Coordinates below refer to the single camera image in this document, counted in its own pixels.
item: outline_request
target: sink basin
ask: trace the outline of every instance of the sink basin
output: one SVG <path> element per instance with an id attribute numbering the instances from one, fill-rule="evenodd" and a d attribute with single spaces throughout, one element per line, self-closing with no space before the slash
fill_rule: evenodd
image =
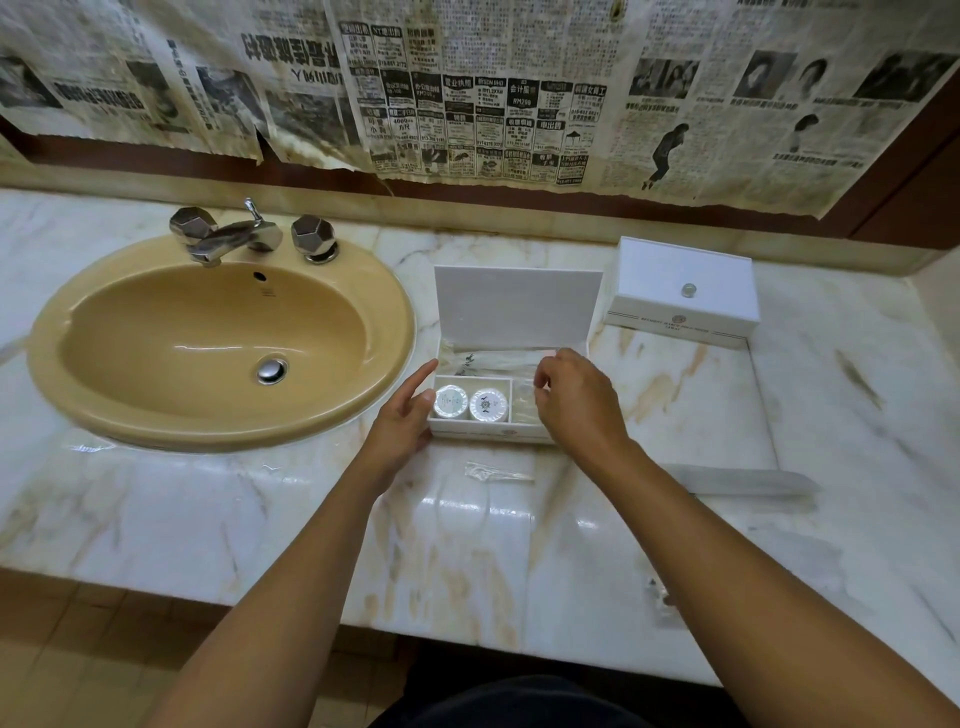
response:
<path id="1" fill-rule="evenodd" d="M 286 239 L 216 268 L 172 235 L 131 245 L 40 312 L 34 382 L 80 425 L 152 448 L 251 448 L 332 427 L 391 385 L 415 329 L 393 273 L 339 245 L 326 265 Z"/>

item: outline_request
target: forearm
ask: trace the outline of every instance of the forearm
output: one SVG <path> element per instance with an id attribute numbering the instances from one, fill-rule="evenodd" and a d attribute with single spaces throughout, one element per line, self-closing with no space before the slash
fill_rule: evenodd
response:
<path id="1" fill-rule="evenodd" d="M 692 497 L 639 446 L 584 464 L 756 726 L 956 725 L 893 650 Z"/>
<path id="2" fill-rule="evenodd" d="M 297 538 L 180 672 L 150 728 L 304 726 L 336 634 L 375 494 L 358 458 Z"/>

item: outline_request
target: hexagonal faucet knob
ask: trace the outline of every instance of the hexagonal faucet knob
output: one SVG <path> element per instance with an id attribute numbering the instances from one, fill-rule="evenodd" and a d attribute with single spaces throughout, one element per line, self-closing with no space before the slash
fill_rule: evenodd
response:
<path id="1" fill-rule="evenodd" d="M 217 230 L 213 215 L 202 207 L 181 207 L 170 218 L 170 232 L 195 243 Z"/>
<path id="2" fill-rule="evenodd" d="M 340 252 L 333 226 L 322 217 L 301 215 L 290 226 L 294 247 L 310 263 L 328 263 Z"/>

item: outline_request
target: floor tile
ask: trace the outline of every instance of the floor tile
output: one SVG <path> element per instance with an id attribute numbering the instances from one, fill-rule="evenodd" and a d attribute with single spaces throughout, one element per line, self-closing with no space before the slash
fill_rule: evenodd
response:
<path id="1" fill-rule="evenodd" d="M 331 652 L 311 726 L 362 728 L 370 696 L 373 660 Z"/>
<path id="2" fill-rule="evenodd" d="M 149 595 L 145 592 L 127 592 L 120 602 L 121 610 L 149 612 L 166 617 L 173 608 L 173 599 L 169 596 Z"/>
<path id="3" fill-rule="evenodd" d="M 120 589 L 119 587 L 81 584 L 73 598 L 83 604 L 92 604 L 95 607 L 116 607 L 123 601 L 126 593 L 126 589 Z"/>
<path id="4" fill-rule="evenodd" d="M 391 660 L 396 651 L 396 635 L 378 629 L 341 624 L 333 640 L 333 651 Z"/>
<path id="5" fill-rule="evenodd" d="M 204 601 L 194 601 L 193 599 L 174 599 L 170 619 L 216 626 L 229 611 L 230 608 L 224 604 L 207 604 Z"/>
<path id="6" fill-rule="evenodd" d="M 135 690 L 162 625 L 163 618 L 149 613 L 117 613 L 94 650 L 62 728 L 135 725 L 143 713 Z"/>
<path id="7" fill-rule="evenodd" d="M 373 663 L 370 698 L 367 701 L 365 716 L 367 723 L 403 696 L 403 686 L 406 681 L 407 666 L 393 660 L 378 660 Z"/>
<path id="8" fill-rule="evenodd" d="M 74 602 L 36 658 L 4 728 L 54 728 L 80 686 L 113 610 Z"/>
<path id="9" fill-rule="evenodd" d="M 0 594 L 49 596 L 69 599 L 77 591 L 77 582 L 39 573 L 0 569 Z"/>
<path id="10" fill-rule="evenodd" d="M 0 725 L 20 695 L 67 602 L 42 596 L 0 596 Z"/>

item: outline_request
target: hand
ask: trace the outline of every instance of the hand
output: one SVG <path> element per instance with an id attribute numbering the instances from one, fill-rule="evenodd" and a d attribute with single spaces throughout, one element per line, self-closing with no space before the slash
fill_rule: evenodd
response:
<path id="1" fill-rule="evenodd" d="M 413 372 L 380 407 L 380 413 L 354 459 L 355 463 L 370 466 L 378 483 L 386 481 L 380 483 L 381 493 L 390 487 L 394 476 L 414 453 L 430 442 L 426 418 L 437 393 L 427 389 L 414 397 L 414 392 L 437 368 L 437 363 L 436 359 L 431 359 Z"/>
<path id="2" fill-rule="evenodd" d="M 581 468 L 636 446 L 610 379 L 573 349 L 544 357 L 534 386 L 540 420 Z"/>

